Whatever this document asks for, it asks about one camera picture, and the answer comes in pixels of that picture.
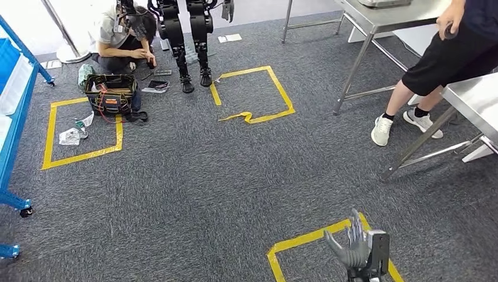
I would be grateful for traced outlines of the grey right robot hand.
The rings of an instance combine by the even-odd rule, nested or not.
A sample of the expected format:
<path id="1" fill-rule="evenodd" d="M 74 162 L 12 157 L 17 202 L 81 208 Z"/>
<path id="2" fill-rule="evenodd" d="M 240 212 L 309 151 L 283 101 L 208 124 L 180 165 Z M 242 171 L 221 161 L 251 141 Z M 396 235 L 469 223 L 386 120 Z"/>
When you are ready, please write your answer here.
<path id="1" fill-rule="evenodd" d="M 352 209 L 349 217 L 351 227 L 346 228 L 349 246 L 342 247 L 328 230 L 324 230 L 324 238 L 332 252 L 346 268 L 363 268 L 366 266 L 370 254 L 359 212 Z"/>

